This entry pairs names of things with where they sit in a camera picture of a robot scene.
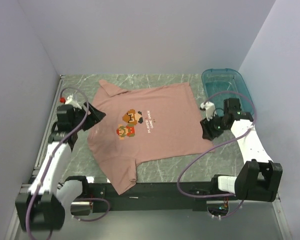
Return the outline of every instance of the green marble tabletop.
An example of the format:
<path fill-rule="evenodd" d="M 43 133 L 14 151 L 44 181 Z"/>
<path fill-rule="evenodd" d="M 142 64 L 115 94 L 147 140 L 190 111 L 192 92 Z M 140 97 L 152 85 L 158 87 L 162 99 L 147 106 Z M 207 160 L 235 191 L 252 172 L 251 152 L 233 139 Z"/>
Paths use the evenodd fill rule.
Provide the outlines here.
<path fill-rule="evenodd" d="M 92 74 L 92 75 L 63 75 L 61 77 L 61 89 L 64 87 L 76 87 L 85 92 L 91 102 L 99 88 L 99 80 L 105 79 L 110 83 L 120 86 L 124 89 L 143 89 L 153 88 L 174 83 L 189 82 L 192 88 L 195 100 L 198 104 L 205 99 L 201 75 L 199 74 Z M 78 94 L 80 103 L 84 99 Z M 52 119 L 49 123 L 49 129 L 56 120 L 57 103 L 53 109 Z M 68 176 L 84 175 L 94 177 L 94 182 L 105 183 L 106 176 L 100 170 L 97 162 L 87 144 L 88 132 L 80 131 L 78 140 L 74 146 L 71 159 L 64 170 L 61 178 L 63 182 Z M 222 143 L 233 138 L 230 131 L 223 133 L 213 141 L 214 144 Z M 44 142 L 44 148 L 47 147 L 47 139 Z M 42 162 L 46 152 L 42 151 L 40 161 Z M 196 155 L 178 156 L 160 160 L 154 160 L 142 163 L 137 167 L 137 182 L 176 182 L 180 172 L 190 163 Z M 237 176 L 243 167 L 244 162 L 236 142 L 220 147 L 213 153 L 208 153 L 195 163 L 185 174 L 182 181 L 210 181 L 215 174 Z"/>

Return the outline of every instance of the plastic bin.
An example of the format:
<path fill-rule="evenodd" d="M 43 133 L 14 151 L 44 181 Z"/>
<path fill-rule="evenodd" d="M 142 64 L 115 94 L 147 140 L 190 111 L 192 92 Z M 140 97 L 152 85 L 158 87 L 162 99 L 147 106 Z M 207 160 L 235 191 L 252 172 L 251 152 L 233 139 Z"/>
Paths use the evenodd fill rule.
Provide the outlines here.
<path fill-rule="evenodd" d="M 202 83 L 204 91 L 207 94 L 207 98 L 222 91 L 234 91 L 241 93 L 249 98 L 251 101 L 250 93 L 247 89 L 245 81 L 241 74 L 236 70 L 230 68 L 224 69 L 208 69 L 202 73 Z M 211 99 L 211 102 L 214 103 L 216 108 L 224 108 L 224 99 L 227 98 L 239 98 L 241 103 L 241 108 L 244 112 L 250 112 L 254 114 L 253 108 L 251 105 L 241 96 L 238 96 L 233 93 L 225 93 L 215 96 Z M 223 111 L 217 110 L 218 115 L 222 116 Z"/>

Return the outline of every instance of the pink t-shirt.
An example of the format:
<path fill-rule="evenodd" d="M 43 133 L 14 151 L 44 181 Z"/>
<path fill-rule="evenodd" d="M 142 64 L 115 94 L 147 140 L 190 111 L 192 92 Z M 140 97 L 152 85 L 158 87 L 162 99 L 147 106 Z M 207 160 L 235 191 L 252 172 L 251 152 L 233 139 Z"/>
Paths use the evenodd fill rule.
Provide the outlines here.
<path fill-rule="evenodd" d="M 202 116 L 188 82 L 122 89 L 100 80 L 92 105 L 106 113 L 92 127 L 88 145 L 118 194 L 136 184 L 143 162 L 202 153 Z"/>

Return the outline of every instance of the white wall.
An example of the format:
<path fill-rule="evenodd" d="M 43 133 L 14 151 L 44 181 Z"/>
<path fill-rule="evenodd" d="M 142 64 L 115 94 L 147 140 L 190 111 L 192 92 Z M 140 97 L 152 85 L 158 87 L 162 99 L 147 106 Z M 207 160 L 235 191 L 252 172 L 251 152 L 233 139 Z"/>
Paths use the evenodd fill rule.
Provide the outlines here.
<path fill-rule="evenodd" d="M 259 113 L 261 141 L 283 166 L 279 194 L 300 240 L 300 0 L 276 0 L 240 73 Z"/>
<path fill-rule="evenodd" d="M 59 74 L 238 70 L 275 0 L 19 0 Z"/>
<path fill-rule="evenodd" d="M 58 75 L 16 0 L 0 0 L 0 240 L 34 167 Z"/>

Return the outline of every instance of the pixel art character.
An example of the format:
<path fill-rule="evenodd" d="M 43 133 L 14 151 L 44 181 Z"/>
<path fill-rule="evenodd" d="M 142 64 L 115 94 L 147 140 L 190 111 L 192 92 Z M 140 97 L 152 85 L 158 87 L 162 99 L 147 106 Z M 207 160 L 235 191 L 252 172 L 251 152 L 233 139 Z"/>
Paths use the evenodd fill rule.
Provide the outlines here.
<path fill-rule="evenodd" d="M 116 129 L 116 134 L 118 134 L 120 140 L 125 139 L 127 136 L 129 138 L 134 137 L 136 135 L 135 127 L 133 124 L 128 124 L 127 126 L 119 124 L 118 128 Z"/>
<path fill-rule="evenodd" d="M 127 124 L 137 125 L 137 123 L 142 124 L 144 122 L 144 119 L 142 117 L 142 112 L 134 109 L 130 109 L 126 112 L 125 115 L 123 115 L 122 120 L 125 121 Z"/>

